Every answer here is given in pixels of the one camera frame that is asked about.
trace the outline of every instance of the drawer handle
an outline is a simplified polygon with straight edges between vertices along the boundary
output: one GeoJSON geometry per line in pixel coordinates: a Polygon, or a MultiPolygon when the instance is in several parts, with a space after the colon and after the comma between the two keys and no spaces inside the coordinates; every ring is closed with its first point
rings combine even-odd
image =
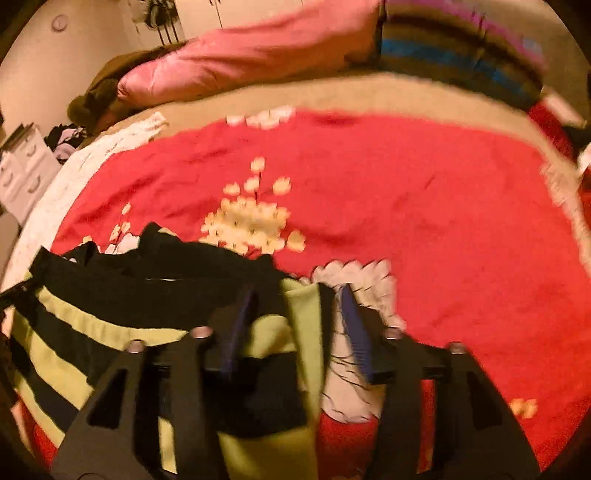
{"type": "Polygon", "coordinates": [[[37,146],[33,145],[33,149],[27,152],[27,157],[32,157],[37,151],[37,146]]]}
{"type": "Polygon", "coordinates": [[[14,173],[10,174],[10,178],[4,183],[2,184],[2,186],[6,189],[8,188],[8,186],[12,183],[12,179],[14,178],[14,173]]]}
{"type": "Polygon", "coordinates": [[[27,193],[35,193],[40,185],[41,185],[41,175],[37,175],[37,185],[35,185],[34,187],[31,187],[30,189],[27,189],[27,193]]]}

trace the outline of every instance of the red bedspread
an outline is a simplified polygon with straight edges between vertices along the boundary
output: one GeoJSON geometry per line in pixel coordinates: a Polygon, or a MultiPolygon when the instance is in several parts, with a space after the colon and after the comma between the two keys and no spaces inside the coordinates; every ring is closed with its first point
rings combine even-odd
{"type": "MultiPolygon", "coordinates": [[[[463,341],[507,402],[523,399],[521,426],[548,466],[591,405],[591,286],[539,153],[390,116],[298,111],[276,128],[232,123],[114,155],[52,250],[91,236],[122,251],[156,221],[184,241],[217,232],[240,253],[274,251],[299,277],[374,279],[361,290],[388,322],[400,316],[422,342],[463,341]]],[[[322,479],[362,470],[377,425],[379,393],[345,377],[327,382],[322,479]]]]}

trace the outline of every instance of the white lace trim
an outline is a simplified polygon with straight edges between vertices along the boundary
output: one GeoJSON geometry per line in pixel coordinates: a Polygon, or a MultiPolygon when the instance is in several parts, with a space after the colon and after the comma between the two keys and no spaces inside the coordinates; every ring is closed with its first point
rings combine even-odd
{"type": "Polygon", "coordinates": [[[553,163],[545,163],[540,169],[540,174],[544,177],[552,201],[556,206],[562,207],[570,221],[573,237],[579,246],[579,261],[591,277],[591,231],[585,221],[583,206],[577,194],[579,179],[561,171],[553,163]]]}

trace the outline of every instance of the wall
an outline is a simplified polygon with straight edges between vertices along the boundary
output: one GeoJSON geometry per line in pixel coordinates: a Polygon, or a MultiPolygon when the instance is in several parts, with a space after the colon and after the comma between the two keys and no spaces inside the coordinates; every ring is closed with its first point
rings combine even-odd
{"type": "Polygon", "coordinates": [[[48,0],[0,64],[5,132],[35,122],[45,135],[68,122],[70,101],[84,93],[109,59],[134,47],[118,0],[48,0]],[[59,14],[69,17],[68,27],[54,33],[51,21],[59,14]]]}

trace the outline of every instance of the white drawer unit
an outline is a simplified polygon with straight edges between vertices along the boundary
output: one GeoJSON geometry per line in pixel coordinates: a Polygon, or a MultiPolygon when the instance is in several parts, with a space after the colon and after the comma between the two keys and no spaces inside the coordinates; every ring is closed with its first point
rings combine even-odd
{"type": "Polygon", "coordinates": [[[16,132],[2,147],[0,203],[24,225],[61,165],[35,125],[16,132]]]}

